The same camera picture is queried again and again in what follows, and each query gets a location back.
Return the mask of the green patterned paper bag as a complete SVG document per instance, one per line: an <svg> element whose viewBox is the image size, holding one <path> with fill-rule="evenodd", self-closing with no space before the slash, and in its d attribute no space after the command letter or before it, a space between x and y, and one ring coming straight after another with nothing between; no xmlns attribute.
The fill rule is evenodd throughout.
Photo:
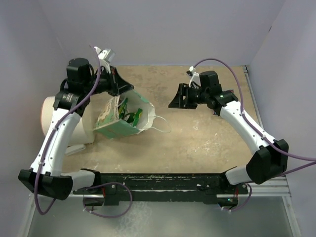
<svg viewBox="0 0 316 237"><path fill-rule="evenodd" d="M142 116L136 127L119 119L118 104L119 101L124 98L128 99L128 108L131 112L134 112L138 108L143 110ZM98 116L94 130L108 139L138 135L149 129L155 129L162 133L170 133L171 126L168 122L166 123L168 126L167 130L161 130L154 127L154 120L157 118L166 121L165 118L156 115L154 105L147 98L142 96L136 90L131 90L119 96L112 97L106 102Z"/></svg>

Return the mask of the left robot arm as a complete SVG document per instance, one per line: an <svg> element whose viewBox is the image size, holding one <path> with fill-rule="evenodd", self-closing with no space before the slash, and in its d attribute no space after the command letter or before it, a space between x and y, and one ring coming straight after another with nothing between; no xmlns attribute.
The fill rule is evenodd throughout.
<svg viewBox="0 0 316 237"><path fill-rule="evenodd" d="M96 71L87 59L72 59L66 72L67 78L54 97L52 119L42 147L30 168L20 170L18 175L19 181L35 195L58 200L65 200L73 190L85 188L95 194L102 187L98 171L81 169L66 175L61 171L69 141L90 96L103 92L118 96L134 89L106 59L99 59Z"/></svg>

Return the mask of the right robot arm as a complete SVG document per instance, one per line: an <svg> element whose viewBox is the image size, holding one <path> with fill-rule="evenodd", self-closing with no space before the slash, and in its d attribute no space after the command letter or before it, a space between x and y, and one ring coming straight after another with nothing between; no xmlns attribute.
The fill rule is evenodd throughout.
<svg viewBox="0 0 316 237"><path fill-rule="evenodd" d="M222 90L215 71L197 73L194 67L190 67L187 74L190 76L189 83L179 84L169 108L196 109L199 104L206 104L235 129L252 154L248 164L224 173L225 178L219 182L223 192L231 193L240 183L262 184L286 171L288 143L283 139L276 140L246 111L241 110L241 102L235 94Z"/></svg>

